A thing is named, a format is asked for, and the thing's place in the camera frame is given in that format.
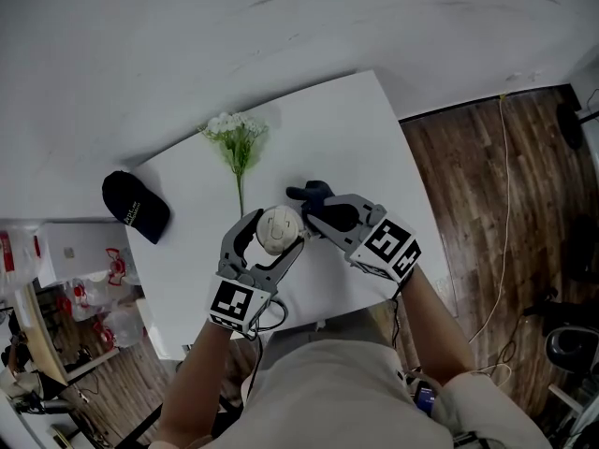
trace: wooden floor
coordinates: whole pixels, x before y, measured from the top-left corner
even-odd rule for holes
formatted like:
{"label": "wooden floor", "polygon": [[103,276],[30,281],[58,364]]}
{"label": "wooden floor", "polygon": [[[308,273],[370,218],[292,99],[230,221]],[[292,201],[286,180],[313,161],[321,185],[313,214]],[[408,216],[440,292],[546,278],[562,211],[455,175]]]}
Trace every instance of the wooden floor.
{"label": "wooden floor", "polygon": [[46,305],[44,307],[49,310],[48,312],[44,311],[45,314],[48,314],[44,320],[61,362],[63,364],[75,363],[79,357],[77,351],[81,346],[85,346],[92,357],[98,357],[108,351],[109,346],[94,331],[94,324],[99,321],[97,316],[76,322],[66,311],[52,311],[56,307],[56,298],[63,296],[64,293],[60,286],[37,296],[38,304]]}
{"label": "wooden floor", "polygon": [[[511,216],[505,254],[504,293],[489,326],[473,343],[476,362],[493,364],[521,311],[549,287],[566,301],[580,301],[595,288],[570,281],[562,271],[569,227],[580,213],[597,217],[597,184],[587,148],[570,150],[555,121],[563,101],[559,89],[508,96],[503,105],[511,175]],[[499,291],[504,255],[506,172],[499,100],[438,112],[402,123],[426,186],[453,280],[458,320],[471,337],[482,326]],[[391,335],[390,305],[373,308]],[[417,366],[409,327],[400,304],[399,354],[407,367]],[[510,366],[513,377],[502,389],[531,416],[548,399],[547,386],[564,376],[547,362],[541,322],[530,317],[517,334],[518,349]],[[239,385],[254,363],[246,341],[231,342],[224,394],[239,397]],[[95,374],[99,396],[85,392],[79,406],[117,443],[157,407],[173,370],[156,358],[146,340],[101,366]],[[500,383],[507,375],[498,370]],[[77,387],[95,389],[94,376]],[[77,401],[77,391],[67,397]],[[151,429],[144,437],[153,437]]]}

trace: red and white bag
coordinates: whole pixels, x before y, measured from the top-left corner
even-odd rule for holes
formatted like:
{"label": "red and white bag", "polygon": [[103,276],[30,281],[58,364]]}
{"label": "red and white bag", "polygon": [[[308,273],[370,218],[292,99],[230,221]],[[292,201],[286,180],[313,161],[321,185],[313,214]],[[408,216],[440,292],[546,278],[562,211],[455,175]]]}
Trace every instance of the red and white bag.
{"label": "red and white bag", "polygon": [[124,304],[111,312],[102,323],[94,324],[102,341],[117,348],[128,348],[143,340],[146,330],[135,304]]}
{"label": "red and white bag", "polygon": [[81,280],[67,282],[63,288],[65,295],[56,298],[56,307],[70,314],[75,321],[85,321],[92,316],[108,312],[116,307],[116,303],[103,306],[88,304],[85,287]]}
{"label": "red and white bag", "polygon": [[128,297],[132,291],[128,284],[111,284],[109,274],[99,281],[75,279],[72,285],[77,291],[75,296],[79,298],[80,304],[85,306],[116,307],[116,303]]}
{"label": "red and white bag", "polygon": [[41,264],[37,237],[24,228],[0,228],[0,298],[33,281]]}

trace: cable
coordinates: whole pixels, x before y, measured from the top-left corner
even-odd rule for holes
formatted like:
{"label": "cable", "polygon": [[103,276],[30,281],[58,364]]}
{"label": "cable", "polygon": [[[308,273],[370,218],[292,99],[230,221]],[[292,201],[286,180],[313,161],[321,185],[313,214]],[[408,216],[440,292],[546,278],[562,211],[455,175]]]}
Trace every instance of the cable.
{"label": "cable", "polygon": [[87,391],[88,393],[97,396],[98,394],[100,394],[100,380],[97,378],[97,375],[94,372],[92,372],[91,375],[95,377],[95,392],[92,391],[92,389],[88,389],[87,387],[78,387],[77,389],[80,392]]}
{"label": "cable", "polygon": [[400,308],[400,303],[397,299],[391,299],[393,304],[395,305],[395,311],[393,312],[393,336],[391,337],[391,344],[393,345],[393,349],[397,349],[397,337],[400,334],[400,323],[397,320],[397,312]]}
{"label": "cable", "polygon": [[391,344],[393,345],[393,349],[397,349],[397,337],[400,334],[400,321],[397,315],[400,309],[400,303],[397,300],[397,297],[400,295],[400,292],[402,291],[403,287],[406,285],[408,280],[412,277],[412,274],[413,272],[407,275],[403,282],[397,285],[397,290],[395,291],[395,294],[391,297],[391,302],[395,307],[395,310],[393,311],[393,334],[391,335]]}
{"label": "cable", "polygon": [[596,94],[597,92],[599,92],[599,88],[595,88],[595,89],[594,89],[594,91],[591,93],[591,96],[589,96],[589,99],[587,100],[587,111],[589,112],[589,114],[591,114],[591,113],[592,113],[592,112],[591,112],[591,107],[590,107],[590,105],[589,105],[589,104],[591,103],[591,100],[592,100],[592,98],[595,96],[595,94]]}
{"label": "cable", "polygon": [[472,343],[473,340],[475,340],[478,335],[480,335],[480,333],[482,333],[485,328],[487,327],[487,325],[489,324],[490,318],[491,316],[495,313],[495,310],[497,309],[497,306],[499,306],[499,301],[502,298],[502,292],[503,292],[503,288],[504,288],[504,276],[505,276],[505,256],[506,256],[506,252],[507,252],[507,240],[509,237],[509,215],[511,212],[511,200],[510,200],[510,174],[509,174],[509,160],[508,160],[508,149],[507,149],[507,131],[505,130],[505,121],[504,121],[504,111],[502,109],[502,102],[505,99],[505,95],[502,94],[499,97],[499,114],[502,117],[502,127],[504,129],[504,146],[505,146],[505,174],[506,174],[506,178],[507,178],[507,182],[506,182],[506,192],[507,192],[507,216],[505,217],[505,243],[504,243],[504,257],[503,257],[503,264],[502,264],[502,277],[499,280],[499,294],[497,295],[497,300],[495,301],[495,304],[493,306],[493,309],[490,311],[489,316],[487,316],[487,320],[485,321],[485,324],[482,325],[482,327],[480,329],[478,329],[478,331],[476,331],[476,334],[474,334],[470,340],[468,341],[468,343]]}
{"label": "cable", "polygon": [[253,339],[251,340],[255,340],[256,338],[258,339],[258,358],[256,360],[256,365],[254,367],[254,372],[252,373],[252,379],[250,380],[250,387],[247,390],[247,398],[246,400],[248,400],[250,398],[250,393],[252,392],[252,388],[254,387],[254,380],[256,379],[256,373],[258,372],[258,367],[260,366],[260,361],[262,360],[262,340],[260,339],[260,337],[257,334],[258,331],[258,326],[259,326],[259,321],[260,318],[258,318],[256,320],[256,335],[254,336]]}
{"label": "cable", "polygon": [[[497,355],[497,360],[496,360],[495,364],[492,366],[493,370],[490,372],[490,376],[492,376],[495,373],[495,370],[497,369],[497,367],[499,365],[507,364],[516,355],[516,350],[518,349],[518,344],[516,343],[516,340],[514,338],[516,336],[516,333],[517,333],[519,325],[520,325],[520,321],[522,320],[523,316],[524,316],[523,313],[521,313],[520,316],[518,316],[518,320],[516,321],[516,325],[514,326],[514,329],[512,330],[512,334],[509,335],[509,341],[505,344],[505,346],[502,348],[502,350]],[[512,348],[511,354],[509,355],[509,357],[505,357],[505,355],[507,354],[507,351],[510,348]]]}
{"label": "cable", "polygon": [[279,327],[282,323],[284,323],[287,319],[287,316],[289,315],[289,310],[287,309],[287,306],[284,304],[283,301],[279,301],[277,299],[272,299],[270,301],[271,303],[275,303],[277,306],[279,306],[279,308],[281,308],[283,310],[283,319],[277,323],[274,326],[269,326],[269,327],[256,327],[256,331],[259,333],[263,333],[265,331],[272,331],[273,329]]}
{"label": "cable", "polygon": [[419,379],[420,381],[424,381],[431,387],[431,389],[434,391],[435,395],[440,394],[441,390],[443,389],[443,387],[435,379],[432,379],[432,377],[427,376],[426,374],[424,374],[423,372],[419,372],[418,370],[407,370],[405,372],[405,375],[406,375],[406,382],[407,382],[407,378],[412,378],[412,380]]}
{"label": "cable", "polygon": [[255,329],[254,329],[254,336],[253,336],[253,337],[250,337],[249,335],[247,335],[247,334],[243,334],[243,333],[241,333],[241,335],[242,335],[244,338],[246,338],[248,341],[251,341],[251,342],[255,341],[255,340],[256,340],[256,338],[258,337],[258,333],[257,333],[257,331],[256,331]]}
{"label": "cable", "polygon": [[511,378],[511,377],[512,377],[512,373],[514,372],[514,371],[513,371],[513,370],[512,370],[512,369],[511,369],[509,366],[507,366],[505,363],[495,363],[495,364],[491,364],[490,366],[487,366],[486,368],[479,369],[478,371],[479,371],[479,372],[485,372],[487,369],[491,369],[491,368],[492,368],[492,369],[493,369],[493,371],[492,371],[492,372],[489,374],[489,377],[491,377],[491,376],[493,375],[494,371],[495,371],[495,370],[496,370],[496,369],[497,369],[499,366],[506,367],[506,368],[508,368],[508,369],[509,369],[509,374],[507,375],[507,377],[506,377],[506,378],[505,378],[505,379],[504,379],[504,380],[503,380],[503,381],[502,381],[500,384],[497,384],[497,387],[501,387],[501,386],[503,386],[505,383],[507,383],[507,382],[509,381],[509,378]]}

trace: baseball cap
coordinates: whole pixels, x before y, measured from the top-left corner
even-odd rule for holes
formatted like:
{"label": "baseball cap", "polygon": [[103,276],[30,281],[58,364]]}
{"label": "baseball cap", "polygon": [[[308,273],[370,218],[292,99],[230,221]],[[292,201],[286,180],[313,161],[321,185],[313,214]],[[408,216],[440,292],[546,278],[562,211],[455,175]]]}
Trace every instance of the baseball cap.
{"label": "baseball cap", "polygon": [[167,204],[131,173],[115,171],[102,184],[104,203],[121,223],[136,228],[156,244],[167,226]]}

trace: person's arm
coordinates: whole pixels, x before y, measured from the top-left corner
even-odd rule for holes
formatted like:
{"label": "person's arm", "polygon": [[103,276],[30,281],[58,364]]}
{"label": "person's arm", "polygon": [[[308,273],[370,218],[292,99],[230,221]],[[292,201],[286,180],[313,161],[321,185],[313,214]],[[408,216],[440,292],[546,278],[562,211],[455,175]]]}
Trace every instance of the person's arm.
{"label": "person's arm", "polygon": [[218,413],[232,331],[206,322],[162,407],[157,439],[184,448],[210,435]]}
{"label": "person's arm", "polygon": [[402,298],[420,365],[443,386],[432,419],[453,436],[475,434],[480,441],[510,449],[550,449],[534,422],[488,375],[471,372],[475,358],[470,344],[418,266]]}
{"label": "person's arm", "polygon": [[7,368],[13,374],[19,371],[19,362],[17,360],[17,346],[19,345],[19,338],[13,336],[10,338],[10,353],[8,353]]}
{"label": "person's arm", "polygon": [[418,265],[402,289],[416,353],[423,372],[444,385],[475,369],[475,357],[463,331]]}

